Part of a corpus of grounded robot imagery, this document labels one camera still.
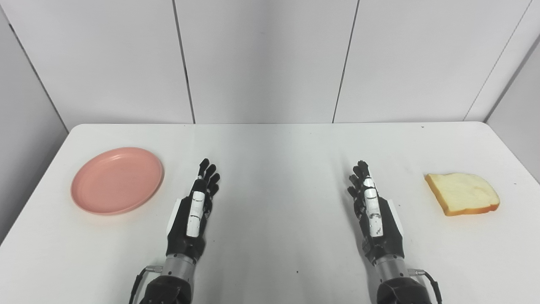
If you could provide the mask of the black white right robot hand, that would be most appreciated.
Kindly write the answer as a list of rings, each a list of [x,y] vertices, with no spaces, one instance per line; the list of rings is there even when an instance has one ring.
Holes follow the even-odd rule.
[[[362,231],[362,250],[367,260],[376,264],[380,258],[404,258],[403,236],[389,201],[379,195],[368,163],[357,162],[349,176],[348,192],[353,198],[354,213]]]

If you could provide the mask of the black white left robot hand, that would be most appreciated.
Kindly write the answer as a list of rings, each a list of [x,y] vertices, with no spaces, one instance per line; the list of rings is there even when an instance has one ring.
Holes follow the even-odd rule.
[[[198,262],[206,247],[205,230],[219,190],[216,165],[205,158],[190,193],[181,199],[167,235],[166,255],[185,255]]]

